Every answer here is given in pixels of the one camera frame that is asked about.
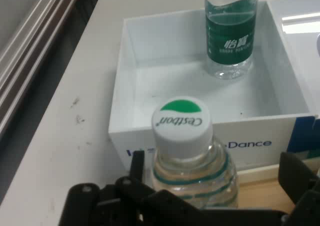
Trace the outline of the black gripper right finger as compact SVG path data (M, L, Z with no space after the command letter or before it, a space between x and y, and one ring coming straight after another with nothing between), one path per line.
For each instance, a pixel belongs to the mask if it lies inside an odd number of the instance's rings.
M320 224L320 178L295 154L280 154L278 182L294 203L292 212L282 218L283 225Z

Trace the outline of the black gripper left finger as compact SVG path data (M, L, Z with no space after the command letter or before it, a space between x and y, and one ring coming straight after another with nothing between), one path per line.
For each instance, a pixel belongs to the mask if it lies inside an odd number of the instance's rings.
M129 175L100 189L93 183L72 186L62 210L60 225L142 225L143 199L155 193L143 183L145 152L134 151Z

